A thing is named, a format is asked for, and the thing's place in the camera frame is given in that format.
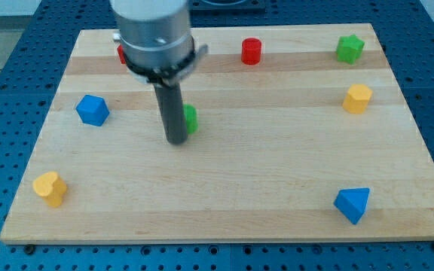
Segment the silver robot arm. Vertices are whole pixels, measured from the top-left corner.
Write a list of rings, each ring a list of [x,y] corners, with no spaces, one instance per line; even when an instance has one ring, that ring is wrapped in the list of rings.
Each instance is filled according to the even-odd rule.
[[[208,54],[195,47],[187,0],[111,0],[128,69],[145,84],[175,86]]]

